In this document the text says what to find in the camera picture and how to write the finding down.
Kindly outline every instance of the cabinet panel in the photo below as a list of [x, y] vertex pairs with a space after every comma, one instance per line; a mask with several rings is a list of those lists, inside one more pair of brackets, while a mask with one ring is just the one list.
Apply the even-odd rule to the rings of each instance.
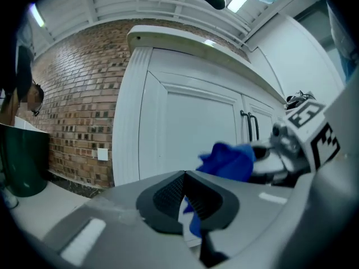
[[168, 73], [148, 72], [139, 137], [140, 179], [195, 170], [216, 142], [243, 142], [241, 95]]

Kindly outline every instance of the cabinet door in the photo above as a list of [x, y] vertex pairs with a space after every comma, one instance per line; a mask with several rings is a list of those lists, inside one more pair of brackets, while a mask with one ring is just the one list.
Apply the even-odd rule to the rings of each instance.
[[[270, 137], [273, 129], [273, 124], [278, 119], [278, 113], [270, 106], [261, 103], [255, 99], [243, 96], [243, 103], [245, 106], [245, 112], [250, 112], [258, 120], [259, 126], [259, 139], [263, 140]], [[258, 140], [256, 134], [255, 119], [251, 119], [253, 140]]]
[[192, 77], [148, 72], [139, 133], [140, 179], [195, 170], [216, 142], [243, 141], [242, 96]]

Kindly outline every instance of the white floor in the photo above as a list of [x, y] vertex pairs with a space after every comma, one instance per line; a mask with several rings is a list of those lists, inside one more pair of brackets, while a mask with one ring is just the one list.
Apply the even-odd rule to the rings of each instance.
[[11, 210], [15, 221], [40, 240], [57, 222], [89, 200], [51, 182], [40, 193], [18, 199], [19, 205]]

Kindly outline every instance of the blue cloth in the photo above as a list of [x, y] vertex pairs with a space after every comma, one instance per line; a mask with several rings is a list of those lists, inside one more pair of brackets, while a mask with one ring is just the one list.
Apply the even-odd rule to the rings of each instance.
[[[196, 170], [237, 181], [246, 182], [252, 174], [253, 164], [256, 161], [254, 151], [250, 145], [230, 146], [225, 143], [216, 143], [210, 154], [200, 155], [203, 164]], [[188, 203], [183, 213], [193, 212], [194, 209]], [[198, 237], [201, 221], [195, 213], [190, 223], [190, 231]]]

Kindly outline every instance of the ceiling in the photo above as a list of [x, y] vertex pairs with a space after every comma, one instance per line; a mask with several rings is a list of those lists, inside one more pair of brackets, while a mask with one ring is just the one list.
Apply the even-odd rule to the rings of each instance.
[[226, 8], [215, 10], [204, 0], [39, 0], [36, 6], [45, 26], [38, 26], [32, 15], [27, 15], [27, 23], [37, 57], [73, 33], [127, 18], [161, 18], [190, 24], [239, 47], [253, 34], [254, 28], [257, 30], [288, 1], [292, 0], [278, 0], [268, 5], [247, 0], [237, 13], [233, 13]]

